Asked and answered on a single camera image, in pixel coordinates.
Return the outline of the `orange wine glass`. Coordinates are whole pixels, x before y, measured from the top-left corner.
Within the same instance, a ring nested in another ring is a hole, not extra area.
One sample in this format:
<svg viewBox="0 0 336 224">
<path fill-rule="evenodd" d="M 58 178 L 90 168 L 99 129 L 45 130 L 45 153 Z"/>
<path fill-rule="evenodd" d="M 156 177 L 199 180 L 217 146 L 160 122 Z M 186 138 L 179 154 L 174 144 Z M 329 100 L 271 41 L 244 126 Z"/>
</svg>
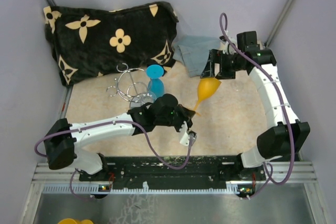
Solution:
<svg viewBox="0 0 336 224">
<path fill-rule="evenodd" d="M 195 103 L 194 108 L 192 109 L 192 111 L 195 112 L 195 115 L 201 116 L 201 114 L 197 112 L 198 106 L 203 101 L 212 97 L 216 93 L 221 84 L 222 82 L 214 77 L 200 79 L 197 86 L 197 101 Z"/>
</svg>

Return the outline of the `clear champagne glass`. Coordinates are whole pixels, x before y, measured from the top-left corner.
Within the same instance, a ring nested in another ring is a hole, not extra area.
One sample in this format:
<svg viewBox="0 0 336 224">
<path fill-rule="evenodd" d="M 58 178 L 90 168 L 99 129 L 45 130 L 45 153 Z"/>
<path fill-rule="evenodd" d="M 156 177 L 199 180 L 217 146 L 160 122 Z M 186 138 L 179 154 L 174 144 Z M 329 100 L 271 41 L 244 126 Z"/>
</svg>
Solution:
<svg viewBox="0 0 336 224">
<path fill-rule="evenodd" d="M 234 91 L 243 91 L 245 84 L 240 80 L 233 80 L 230 86 Z"/>
</svg>

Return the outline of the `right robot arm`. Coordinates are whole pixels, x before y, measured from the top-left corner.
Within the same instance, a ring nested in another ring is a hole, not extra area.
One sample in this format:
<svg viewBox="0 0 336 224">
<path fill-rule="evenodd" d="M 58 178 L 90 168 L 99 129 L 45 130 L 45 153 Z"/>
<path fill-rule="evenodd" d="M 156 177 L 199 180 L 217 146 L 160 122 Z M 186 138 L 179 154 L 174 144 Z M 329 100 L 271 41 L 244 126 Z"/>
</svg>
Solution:
<svg viewBox="0 0 336 224">
<path fill-rule="evenodd" d="M 277 62 L 270 49 L 262 49 L 255 31 L 237 34 L 233 44 L 221 36 L 223 50 L 211 49 L 201 79 L 235 79 L 245 70 L 254 82 L 264 107 L 267 129 L 257 137 L 256 146 L 237 156 L 235 175 L 242 180 L 263 162 L 296 155 L 310 133 L 289 104 L 278 76 Z"/>
</svg>

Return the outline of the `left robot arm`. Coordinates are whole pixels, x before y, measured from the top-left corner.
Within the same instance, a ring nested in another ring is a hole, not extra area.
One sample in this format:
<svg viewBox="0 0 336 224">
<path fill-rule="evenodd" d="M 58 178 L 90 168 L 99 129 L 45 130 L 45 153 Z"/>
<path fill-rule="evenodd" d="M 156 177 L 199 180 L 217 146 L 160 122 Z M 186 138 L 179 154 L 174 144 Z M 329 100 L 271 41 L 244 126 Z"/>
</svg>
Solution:
<svg viewBox="0 0 336 224">
<path fill-rule="evenodd" d="M 114 137 L 135 136 L 152 132 L 157 126 L 175 128 L 180 144 L 191 148 L 197 134 L 191 130 L 195 111 L 178 103 L 172 94 L 164 94 L 118 116 L 87 123 L 70 124 L 57 120 L 43 140 L 48 167 L 59 170 L 73 167 L 98 180 L 108 177 L 109 167 L 99 153 L 85 151 L 89 144 Z"/>
</svg>

